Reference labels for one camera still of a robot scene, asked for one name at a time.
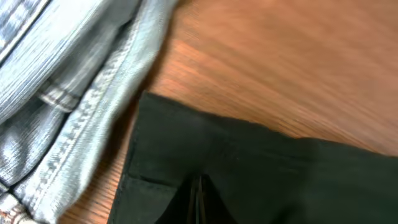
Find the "black fabric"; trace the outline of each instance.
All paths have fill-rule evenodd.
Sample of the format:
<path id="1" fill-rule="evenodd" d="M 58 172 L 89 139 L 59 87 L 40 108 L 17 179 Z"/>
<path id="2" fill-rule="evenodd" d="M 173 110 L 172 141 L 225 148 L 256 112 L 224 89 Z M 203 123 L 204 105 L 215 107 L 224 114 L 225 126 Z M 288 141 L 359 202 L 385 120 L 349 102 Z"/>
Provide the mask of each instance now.
<path id="1" fill-rule="evenodd" d="M 396 158 L 145 93 L 108 223 L 155 223 L 198 173 L 238 224 L 398 222 Z"/>

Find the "brown tabletop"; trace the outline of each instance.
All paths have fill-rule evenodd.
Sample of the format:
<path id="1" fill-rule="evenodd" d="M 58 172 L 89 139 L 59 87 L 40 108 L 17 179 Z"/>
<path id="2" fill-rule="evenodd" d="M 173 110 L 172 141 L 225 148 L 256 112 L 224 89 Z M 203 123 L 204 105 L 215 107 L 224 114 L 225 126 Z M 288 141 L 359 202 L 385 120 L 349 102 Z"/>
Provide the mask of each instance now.
<path id="1" fill-rule="evenodd" d="M 144 88 L 291 136 L 398 155 L 398 1 L 192 0 Z M 61 223 L 106 223 L 137 99 Z"/>

